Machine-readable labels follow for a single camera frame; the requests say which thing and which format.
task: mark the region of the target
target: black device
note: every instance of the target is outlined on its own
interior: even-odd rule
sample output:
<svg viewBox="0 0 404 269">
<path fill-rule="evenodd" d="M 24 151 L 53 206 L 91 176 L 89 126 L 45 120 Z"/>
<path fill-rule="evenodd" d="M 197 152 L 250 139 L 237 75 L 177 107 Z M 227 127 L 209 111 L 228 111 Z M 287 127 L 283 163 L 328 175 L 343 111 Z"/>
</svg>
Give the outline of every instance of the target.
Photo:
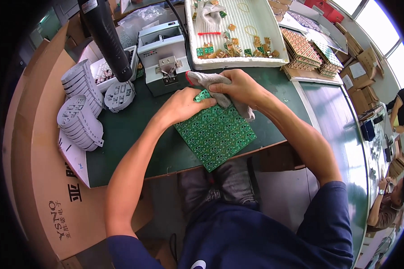
<svg viewBox="0 0 404 269">
<path fill-rule="evenodd" d="M 128 55 L 121 46 L 106 0 L 78 0 L 81 18 L 119 82 L 132 77 Z"/>
</svg>

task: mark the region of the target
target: black shirt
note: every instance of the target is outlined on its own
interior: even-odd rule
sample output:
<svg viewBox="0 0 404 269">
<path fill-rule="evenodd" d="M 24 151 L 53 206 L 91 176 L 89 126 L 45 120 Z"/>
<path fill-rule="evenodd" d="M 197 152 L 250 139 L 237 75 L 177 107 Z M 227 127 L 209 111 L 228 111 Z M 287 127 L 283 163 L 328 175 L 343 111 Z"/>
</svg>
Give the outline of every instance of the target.
<svg viewBox="0 0 404 269">
<path fill-rule="evenodd" d="M 404 125 L 404 89 L 399 90 L 398 94 L 396 95 L 401 99 L 402 101 L 402 106 L 398 109 L 398 124 L 400 126 Z M 387 106 L 386 108 L 388 110 L 391 110 L 393 108 L 393 105 L 395 104 L 396 97 L 393 99 Z"/>
</svg>

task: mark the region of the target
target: rubber band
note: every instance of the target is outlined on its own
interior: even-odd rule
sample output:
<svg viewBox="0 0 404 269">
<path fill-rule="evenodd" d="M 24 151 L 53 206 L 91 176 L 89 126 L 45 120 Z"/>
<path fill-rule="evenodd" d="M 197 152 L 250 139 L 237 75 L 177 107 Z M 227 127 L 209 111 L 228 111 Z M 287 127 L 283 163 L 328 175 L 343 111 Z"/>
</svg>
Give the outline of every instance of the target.
<svg viewBox="0 0 404 269">
<path fill-rule="evenodd" d="M 221 35 L 221 33 L 220 32 L 198 33 L 198 35 Z"/>
<path fill-rule="evenodd" d="M 239 5 L 245 5 L 247 7 L 247 10 L 243 10 L 242 8 L 240 8 Z M 248 7 L 248 5 L 246 3 L 237 3 L 237 7 L 243 12 L 250 12 L 250 8 Z"/>
<path fill-rule="evenodd" d="M 248 27 L 253 28 L 253 29 L 255 30 L 256 34 L 255 34 L 255 35 L 250 34 L 250 33 L 248 32 L 248 30 L 247 30 L 247 28 L 248 28 Z M 257 29 L 256 29 L 256 28 L 254 28 L 254 27 L 253 27 L 253 26 L 251 26 L 251 25 L 247 25 L 246 27 L 244 27 L 244 31 L 245 31 L 246 33 L 248 33 L 249 35 L 254 36 L 254 37 L 258 35 L 258 34 L 257 34 Z"/>
</svg>

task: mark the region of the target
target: desk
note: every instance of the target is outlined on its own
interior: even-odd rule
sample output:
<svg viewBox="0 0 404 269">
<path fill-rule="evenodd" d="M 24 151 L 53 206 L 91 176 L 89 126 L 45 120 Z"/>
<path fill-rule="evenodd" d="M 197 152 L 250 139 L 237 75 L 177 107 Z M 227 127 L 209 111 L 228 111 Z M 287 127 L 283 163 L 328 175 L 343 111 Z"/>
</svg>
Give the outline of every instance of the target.
<svg viewBox="0 0 404 269">
<path fill-rule="evenodd" d="M 300 82 L 317 118 L 321 133 L 331 145 L 349 198 L 353 256 L 359 256 L 368 218 L 367 168 L 362 136 L 345 90 L 339 86 Z"/>
<path fill-rule="evenodd" d="M 265 89 L 283 101 L 299 118 L 311 124 L 301 98 L 285 73 L 279 68 L 248 67 L 242 68 Z M 220 73 L 221 69 L 207 70 L 207 73 Z M 172 95 L 163 94 L 156 98 L 145 85 L 145 77 L 134 81 L 136 96 L 125 110 L 112 113 L 104 110 L 99 115 L 103 124 L 103 148 L 86 153 L 90 187 L 108 185 L 109 180 L 129 148 L 136 142 L 145 126 L 156 111 Z M 263 114 L 255 111 L 256 119 L 250 123 L 257 139 L 237 153 L 248 154 L 285 141 L 284 136 Z M 192 153 L 179 133 L 170 127 L 159 139 L 145 178 L 152 178 L 202 165 Z"/>
</svg>

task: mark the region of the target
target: stacked circuit boards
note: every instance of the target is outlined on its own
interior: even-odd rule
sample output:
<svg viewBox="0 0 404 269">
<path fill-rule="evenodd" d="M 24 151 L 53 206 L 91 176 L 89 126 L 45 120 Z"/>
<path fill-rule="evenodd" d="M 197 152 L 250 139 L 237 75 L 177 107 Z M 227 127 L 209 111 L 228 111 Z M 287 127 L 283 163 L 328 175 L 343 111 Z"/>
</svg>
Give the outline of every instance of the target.
<svg viewBox="0 0 404 269">
<path fill-rule="evenodd" d="M 312 40 L 311 44 L 323 60 L 321 67 L 317 68 L 319 74 L 334 78 L 343 69 L 343 65 L 338 60 L 334 51 L 329 46 L 316 40 Z"/>
<path fill-rule="evenodd" d="M 208 91 L 203 90 L 194 100 L 200 102 L 209 97 Z M 233 104 L 228 108 L 217 104 L 174 126 L 208 172 L 256 139 Z"/>
<path fill-rule="evenodd" d="M 288 67 L 306 71 L 321 67 L 322 60 L 305 36 L 284 28 L 281 32 L 289 54 Z"/>
</svg>

